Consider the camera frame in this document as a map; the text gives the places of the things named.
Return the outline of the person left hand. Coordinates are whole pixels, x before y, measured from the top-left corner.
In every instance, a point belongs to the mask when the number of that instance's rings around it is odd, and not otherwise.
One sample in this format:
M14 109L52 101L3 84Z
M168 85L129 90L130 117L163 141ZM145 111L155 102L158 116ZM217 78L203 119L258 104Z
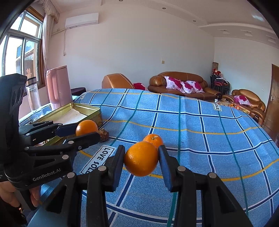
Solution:
M1 198L4 200L4 202L10 204L13 207L19 207L20 203L18 199L15 196L15 187L9 182L1 182L0 183L0 194ZM30 198L31 202L35 207L38 207L40 197L41 197L41 186L37 186L35 188L30 189Z

